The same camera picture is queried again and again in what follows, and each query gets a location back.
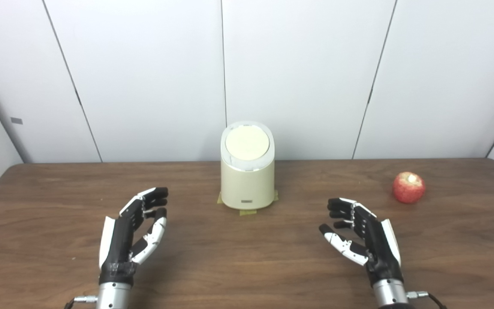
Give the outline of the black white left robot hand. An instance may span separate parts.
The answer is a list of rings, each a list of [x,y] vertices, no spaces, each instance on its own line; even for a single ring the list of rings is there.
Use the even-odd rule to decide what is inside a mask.
[[[132,286],[139,265],[159,246],[167,224],[167,187],[133,196],[116,218],[105,217],[99,248],[99,284]]]

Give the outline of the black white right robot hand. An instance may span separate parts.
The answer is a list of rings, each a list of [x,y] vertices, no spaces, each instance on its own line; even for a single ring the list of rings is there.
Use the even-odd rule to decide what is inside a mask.
[[[333,226],[322,224],[320,233],[345,258],[365,268],[369,282],[404,282],[399,246],[389,219],[380,220],[362,203],[347,198],[330,198],[329,217]]]

